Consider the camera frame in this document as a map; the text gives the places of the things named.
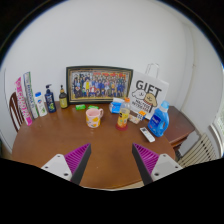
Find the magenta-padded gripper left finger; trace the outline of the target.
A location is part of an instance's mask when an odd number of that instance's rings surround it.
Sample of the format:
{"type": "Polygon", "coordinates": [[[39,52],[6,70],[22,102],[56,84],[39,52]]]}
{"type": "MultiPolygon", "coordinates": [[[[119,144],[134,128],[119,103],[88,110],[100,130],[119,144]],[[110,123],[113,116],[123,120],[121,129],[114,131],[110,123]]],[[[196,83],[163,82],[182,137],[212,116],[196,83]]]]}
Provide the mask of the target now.
{"type": "Polygon", "coordinates": [[[42,166],[42,169],[79,185],[90,155],[91,144],[87,143],[66,155],[56,154],[42,166]]]}

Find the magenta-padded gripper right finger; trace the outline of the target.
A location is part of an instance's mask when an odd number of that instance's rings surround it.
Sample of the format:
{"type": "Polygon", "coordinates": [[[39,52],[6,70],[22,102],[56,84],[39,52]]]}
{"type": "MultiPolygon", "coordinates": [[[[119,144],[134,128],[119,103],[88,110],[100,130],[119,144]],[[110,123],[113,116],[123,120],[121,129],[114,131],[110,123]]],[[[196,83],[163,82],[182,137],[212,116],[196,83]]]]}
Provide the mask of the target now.
{"type": "Polygon", "coordinates": [[[136,143],[132,144],[132,154],[145,185],[182,169],[168,154],[158,155],[136,143]]]}

